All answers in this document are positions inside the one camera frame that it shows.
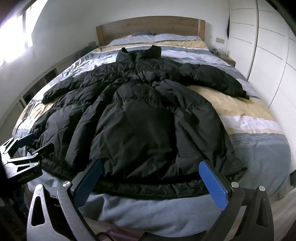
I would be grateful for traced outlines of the dark clothes on shelf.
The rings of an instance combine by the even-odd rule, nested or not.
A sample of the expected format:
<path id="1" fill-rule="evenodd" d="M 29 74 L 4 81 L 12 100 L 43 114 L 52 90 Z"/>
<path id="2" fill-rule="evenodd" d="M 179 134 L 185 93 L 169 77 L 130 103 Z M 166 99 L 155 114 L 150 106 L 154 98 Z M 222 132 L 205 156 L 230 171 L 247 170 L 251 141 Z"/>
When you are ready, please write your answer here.
<path id="1" fill-rule="evenodd" d="M 84 47 L 82 50 L 79 51 L 79 57 L 83 57 L 86 54 L 90 53 L 91 51 L 95 50 L 98 48 L 98 45 L 89 45 L 87 47 Z"/>

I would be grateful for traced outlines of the striped duvet cover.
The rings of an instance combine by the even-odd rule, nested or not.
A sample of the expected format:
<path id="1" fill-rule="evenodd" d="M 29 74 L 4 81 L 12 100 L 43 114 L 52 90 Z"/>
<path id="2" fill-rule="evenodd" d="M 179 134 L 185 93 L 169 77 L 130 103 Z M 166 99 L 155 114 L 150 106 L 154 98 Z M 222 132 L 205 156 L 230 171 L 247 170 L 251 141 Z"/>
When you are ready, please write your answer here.
<path id="1" fill-rule="evenodd" d="M 210 65 L 234 77 L 247 98 L 231 97 L 208 87 L 192 85 L 191 90 L 207 99 L 218 116 L 233 145 L 235 156 L 247 170 L 237 182 L 244 188 L 266 188 L 268 194 L 278 192 L 290 175 L 290 147 L 273 114 L 250 83 L 233 66 L 213 55 L 198 37 L 161 34 L 127 36 L 113 40 L 79 58 L 69 68 L 44 86 L 30 101 L 14 128 L 16 138 L 31 134 L 35 121 L 51 108 L 43 104 L 46 91 L 62 80 L 76 77 L 100 65 L 113 63 L 122 48 L 128 51 L 159 46 L 161 56 L 177 63 Z M 43 175 L 29 184 L 47 187 L 60 184 L 58 178 L 43 169 Z M 174 199 L 134 199 L 98 193 L 94 189 L 81 212 L 87 218 L 122 227 L 133 227 L 167 237 L 184 237 L 207 230 L 220 214 L 208 194 Z"/>

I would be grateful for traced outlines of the items on nightstand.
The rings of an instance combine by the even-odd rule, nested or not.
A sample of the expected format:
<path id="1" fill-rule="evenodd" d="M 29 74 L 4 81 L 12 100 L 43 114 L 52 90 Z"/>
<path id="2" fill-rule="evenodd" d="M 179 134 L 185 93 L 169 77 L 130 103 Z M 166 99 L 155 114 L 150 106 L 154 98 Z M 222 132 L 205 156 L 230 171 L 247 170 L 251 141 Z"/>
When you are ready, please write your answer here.
<path id="1" fill-rule="evenodd" d="M 212 54 L 214 54 L 215 56 L 222 56 L 223 55 L 223 51 L 221 49 L 217 49 L 217 48 L 211 49 L 210 52 Z"/>

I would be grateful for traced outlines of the wall socket plate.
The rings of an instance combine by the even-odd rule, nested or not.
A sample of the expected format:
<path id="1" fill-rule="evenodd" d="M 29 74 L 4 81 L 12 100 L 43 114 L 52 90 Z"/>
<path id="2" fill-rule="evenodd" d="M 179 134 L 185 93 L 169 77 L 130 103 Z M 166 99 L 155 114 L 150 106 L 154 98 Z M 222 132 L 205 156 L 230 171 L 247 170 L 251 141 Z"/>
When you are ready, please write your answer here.
<path id="1" fill-rule="evenodd" d="M 225 40 L 224 39 L 221 39 L 221 38 L 216 38 L 216 42 L 217 43 L 224 44 L 225 43 Z"/>

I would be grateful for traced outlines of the window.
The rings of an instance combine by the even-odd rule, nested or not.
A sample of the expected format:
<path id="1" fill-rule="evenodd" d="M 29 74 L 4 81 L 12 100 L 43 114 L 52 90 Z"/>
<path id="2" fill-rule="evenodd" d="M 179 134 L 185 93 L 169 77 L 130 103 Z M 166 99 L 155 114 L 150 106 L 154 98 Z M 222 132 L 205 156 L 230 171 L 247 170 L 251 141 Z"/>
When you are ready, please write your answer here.
<path id="1" fill-rule="evenodd" d="M 20 1 L 1 23 L 1 66 L 33 46 L 32 34 L 47 1 Z"/>

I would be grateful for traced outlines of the wooden headboard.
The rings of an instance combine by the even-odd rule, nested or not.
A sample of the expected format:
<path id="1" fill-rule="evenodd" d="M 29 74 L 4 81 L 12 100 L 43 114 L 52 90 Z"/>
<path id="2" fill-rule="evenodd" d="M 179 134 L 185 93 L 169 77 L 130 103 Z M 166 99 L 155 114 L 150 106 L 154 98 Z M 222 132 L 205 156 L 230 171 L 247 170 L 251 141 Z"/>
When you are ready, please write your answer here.
<path id="1" fill-rule="evenodd" d="M 99 46 L 108 45 L 112 40 L 141 31 L 151 31 L 155 34 L 191 35 L 204 40 L 205 21 L 183 16 L 142 16 L 96 27 Z"/>

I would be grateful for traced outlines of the white sliding wardrobe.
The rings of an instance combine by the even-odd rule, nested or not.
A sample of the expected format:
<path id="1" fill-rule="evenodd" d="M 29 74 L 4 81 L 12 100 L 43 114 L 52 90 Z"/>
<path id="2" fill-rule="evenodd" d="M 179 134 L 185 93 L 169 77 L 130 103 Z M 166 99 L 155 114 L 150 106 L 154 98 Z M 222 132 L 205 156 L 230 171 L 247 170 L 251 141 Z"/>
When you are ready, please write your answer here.
<path id="1" fill-rule="evenodd" d="M 295 171 L 295 34 L 267 1 L 229 1 L 227 53 L 278 120 Z"/>

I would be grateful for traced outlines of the white low shelf unit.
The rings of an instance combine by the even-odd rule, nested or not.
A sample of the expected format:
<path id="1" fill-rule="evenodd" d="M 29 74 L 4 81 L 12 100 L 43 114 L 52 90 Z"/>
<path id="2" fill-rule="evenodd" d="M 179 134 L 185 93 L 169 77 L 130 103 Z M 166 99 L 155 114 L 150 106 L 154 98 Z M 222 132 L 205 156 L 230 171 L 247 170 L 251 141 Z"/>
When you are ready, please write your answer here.
<path id="1" fill-rule="evenodd" d="M 37 76 L 32 83 L 30 83 L 29 86 L 20 93 L 20 95 L 10 105 L 9 109 L 5 112 L 4 116 L 1 117 L 1 141 L 7 137 L 11 137 L 18 117 L 37 92 L 76 60 L 78 60 L 81 55 L 82 50 L 77 51 L 50 66 L 45 72 Z"/>

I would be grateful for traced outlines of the black puffer coat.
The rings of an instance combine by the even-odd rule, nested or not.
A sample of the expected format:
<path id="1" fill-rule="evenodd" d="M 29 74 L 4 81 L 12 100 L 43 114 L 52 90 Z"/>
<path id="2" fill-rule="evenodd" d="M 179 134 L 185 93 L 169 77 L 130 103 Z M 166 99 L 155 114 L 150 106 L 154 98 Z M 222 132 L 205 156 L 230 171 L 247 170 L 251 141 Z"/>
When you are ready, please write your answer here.
<path id="1" fill-rule="evenodd" d="M 60 81 L 44 93 L 51 108 L 31 128 L 29 153 L 52 143 L 41 163 L 72 179 L 92 161 L 103 167 L 95 190 L 134 199 L 174 199 L 207 193 L 199 175 L 209 161 L 229 181 L 247 168 L 212 104 L 192 85 L 247 98 L 217 67 L 177 63 L 159 46 L 128 51 L 113 63 Z"/>

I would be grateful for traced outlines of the wooden nightstand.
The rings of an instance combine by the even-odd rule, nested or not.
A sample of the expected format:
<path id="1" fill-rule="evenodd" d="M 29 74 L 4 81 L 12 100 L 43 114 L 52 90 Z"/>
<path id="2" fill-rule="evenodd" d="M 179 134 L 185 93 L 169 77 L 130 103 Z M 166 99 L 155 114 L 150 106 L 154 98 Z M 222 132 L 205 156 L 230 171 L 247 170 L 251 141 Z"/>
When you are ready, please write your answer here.
<path id="1" fill-rule="evenodd" d="M 223 61 L 225 61 L 227 64 L 233 66 L 233 67 L 235 67 L 235 65 L 236 65 L 236 62 L 234 60 L 232 60 L 231 58 L 229 58 L 229 57 L 220 56 L 219 58 L 222 59 Z"/>

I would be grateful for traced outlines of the blue grey pillow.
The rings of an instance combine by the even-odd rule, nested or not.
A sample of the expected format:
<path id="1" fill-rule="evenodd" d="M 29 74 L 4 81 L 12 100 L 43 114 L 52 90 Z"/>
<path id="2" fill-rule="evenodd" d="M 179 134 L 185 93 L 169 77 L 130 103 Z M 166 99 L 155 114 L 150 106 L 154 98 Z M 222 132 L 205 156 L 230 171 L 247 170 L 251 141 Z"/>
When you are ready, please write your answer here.
<path id="1" fill-rule="evenodd" d="M 156 35 L 156 33 L 153 33 L 151 31 L 140 31 L 140 32 L 131 34 L 132 37 L 143 36 L 143 35 L 154 36 Z"/>

